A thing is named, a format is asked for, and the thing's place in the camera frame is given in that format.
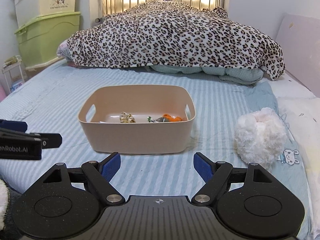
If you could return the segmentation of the light green quilt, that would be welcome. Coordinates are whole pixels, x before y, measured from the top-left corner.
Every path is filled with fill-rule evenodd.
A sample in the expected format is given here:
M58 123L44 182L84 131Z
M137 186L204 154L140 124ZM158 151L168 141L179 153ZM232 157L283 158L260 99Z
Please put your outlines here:
M253 85L263 78L264 72L258 69L240 69L223 67L177 67L177 66L150 66L156 72L166 74L196 74L203 72L215 75L222 81L229 81L241 85Z

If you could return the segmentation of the green plastic storage box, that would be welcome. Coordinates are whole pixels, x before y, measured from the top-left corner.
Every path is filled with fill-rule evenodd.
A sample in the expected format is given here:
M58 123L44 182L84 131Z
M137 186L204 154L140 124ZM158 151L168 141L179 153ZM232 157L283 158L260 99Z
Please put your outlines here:
M80 12L37 17L15 31L24 65L42 67L58 58L58 46L79 30Z

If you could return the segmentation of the leopard print blanket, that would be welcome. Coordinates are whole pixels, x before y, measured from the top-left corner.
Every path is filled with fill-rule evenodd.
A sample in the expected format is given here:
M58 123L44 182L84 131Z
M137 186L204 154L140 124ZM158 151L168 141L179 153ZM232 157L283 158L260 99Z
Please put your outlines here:
M230 20L221 7L177 1L140 3L107 15L74 33L66 46L65 57L84 67L260 69L271 80L285 72L282 48L268 35Z

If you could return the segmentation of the white side shelf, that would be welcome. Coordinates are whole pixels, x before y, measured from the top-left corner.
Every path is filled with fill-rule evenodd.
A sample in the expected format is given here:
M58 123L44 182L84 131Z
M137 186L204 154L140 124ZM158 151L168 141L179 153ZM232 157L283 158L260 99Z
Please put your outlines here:
M21 87L27 81L20 55L15 55L5 60L1 72L4 75L5 83L10 93Z

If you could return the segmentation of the green foil snack packet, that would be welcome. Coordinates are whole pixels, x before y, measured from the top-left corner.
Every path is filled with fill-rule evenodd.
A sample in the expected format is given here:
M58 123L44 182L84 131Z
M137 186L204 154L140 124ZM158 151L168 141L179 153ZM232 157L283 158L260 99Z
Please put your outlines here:
M156 122L163 122L164 118L161 116L157 119L152 118L151 116L147 117L148 122L156 123Z

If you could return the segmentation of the white pillow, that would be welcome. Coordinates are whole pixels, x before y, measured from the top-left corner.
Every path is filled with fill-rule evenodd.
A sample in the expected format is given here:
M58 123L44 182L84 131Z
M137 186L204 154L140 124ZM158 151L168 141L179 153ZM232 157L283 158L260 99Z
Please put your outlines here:
M311 192L319 197L319 98L287 75L269 84L279 114L300 146Z

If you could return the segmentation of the beige plastic storage basket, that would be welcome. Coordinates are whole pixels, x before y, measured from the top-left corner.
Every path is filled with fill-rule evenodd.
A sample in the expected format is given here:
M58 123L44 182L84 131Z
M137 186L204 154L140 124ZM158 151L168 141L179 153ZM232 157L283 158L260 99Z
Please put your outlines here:
M122 112L136 123L121 123ZM163 114L180 122L148 122ZM97 89L83 104L78 120L93 150L123 154L168 154L184 151L196 117L188 91L173 85L122 85Z

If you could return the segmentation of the white fluffy plush toy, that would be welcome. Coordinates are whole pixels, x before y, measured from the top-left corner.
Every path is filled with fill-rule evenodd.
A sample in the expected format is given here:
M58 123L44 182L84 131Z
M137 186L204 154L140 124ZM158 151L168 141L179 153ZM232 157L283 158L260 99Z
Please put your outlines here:
M245 163L269 169L281 154L287 133L277 113L265 107L238 118L234 130L235 152Z

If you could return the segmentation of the pink pillow under blanket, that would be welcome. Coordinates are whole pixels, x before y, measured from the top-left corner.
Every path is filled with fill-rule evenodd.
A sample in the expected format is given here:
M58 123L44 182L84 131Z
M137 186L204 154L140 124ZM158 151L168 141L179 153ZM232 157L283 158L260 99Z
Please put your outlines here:
M68 44L67 44L66 40L63 41L59 45L59 47L58 47L58 49L56 51L56 54L57 54L58 57L63 57L65 59L69 60L69 61L71 60L71 55L70 55L70 51L69 51Z

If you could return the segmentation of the orange plush hat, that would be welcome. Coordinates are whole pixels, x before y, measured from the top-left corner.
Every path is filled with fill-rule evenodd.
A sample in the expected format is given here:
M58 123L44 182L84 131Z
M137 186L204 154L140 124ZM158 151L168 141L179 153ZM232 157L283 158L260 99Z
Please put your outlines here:
M163 114L160 118L157 119L159 122L180 122L183 119L179 116L172 117L169 114Z

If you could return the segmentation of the yellow floral small packet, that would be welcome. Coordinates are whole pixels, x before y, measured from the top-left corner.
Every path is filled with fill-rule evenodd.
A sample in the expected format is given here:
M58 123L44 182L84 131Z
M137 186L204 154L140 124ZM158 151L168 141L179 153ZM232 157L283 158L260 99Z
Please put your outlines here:
M130 113L122 112L121 115L119 116L119 120L121 123L136 123L136 120L134 116Z

